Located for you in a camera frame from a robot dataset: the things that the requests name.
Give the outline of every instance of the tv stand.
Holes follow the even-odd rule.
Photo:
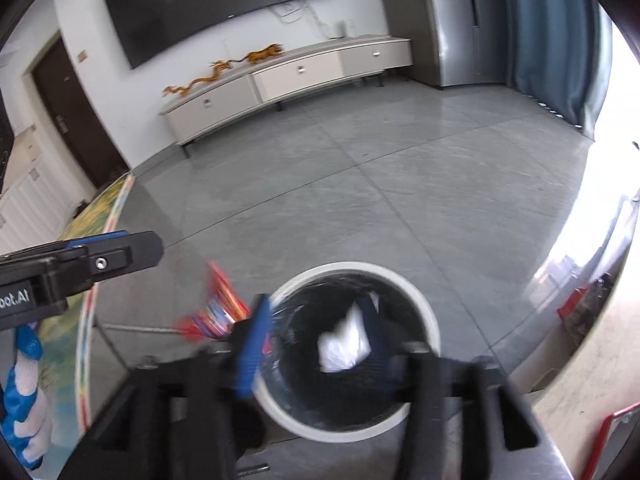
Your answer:
[[[225,72],[217,81],[200,86],[187,97],[174,99],[161,112],[175,142],[186,146],[204,134],[257,110],[275,106],[311,91],[376,76],[384,86],[389,68],[412,64],[410,40],[391,36],[360,36],[325,41]]]

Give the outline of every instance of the white cabinet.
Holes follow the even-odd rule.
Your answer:
[[[408,66],[412,63],[408,41],[345,48],[340,51],[340,60],[346,77],[382,72],[387,68]]]
[[[390,36],[342,38],[297,48],[256,65],[223,73],[177,98],[160,113],[186,145],[231,120],[305,91],[411,65],[410,41]]]
[[[41,156],[0,198],[0,254],[54,241],[75,203]]]
[[[269,68],[254,75],[263,101],[271,101],[344,76],[338,52],[327,52]]]
[[[169,112],[167,117],[177,140],[207,130],[258,105],[250,76],[235,79],[196,97]]]

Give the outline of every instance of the blue white glove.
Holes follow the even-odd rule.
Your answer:
[[[16,332],[17,355],[4,391],[7,415],[1,429],[20,463],[36,469],[49,450],[53,432],[47,397],[38,387],[42,345],[31,327],[21,326]]]

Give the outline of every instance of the trash can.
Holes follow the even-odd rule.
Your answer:
[[[319,336],[347,316],[358,295],[372,292],[411,339],[440,353],[429,303],[392,270],[341,262],[299,274],[271,297],[270,345],[254,383],[263,410],[291,433],[318,442],[356,442],[390,430],[407,416],[407,404],[371,396],[360,387],[379,380],[371,368],[358,365],[348,374],[320,369]]]

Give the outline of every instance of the gray curtain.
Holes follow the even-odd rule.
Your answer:
[[[609,84],[610,20],[595,0],[508,0],[508,13],[507,85],[569,124],[587,122],[591,136]]]

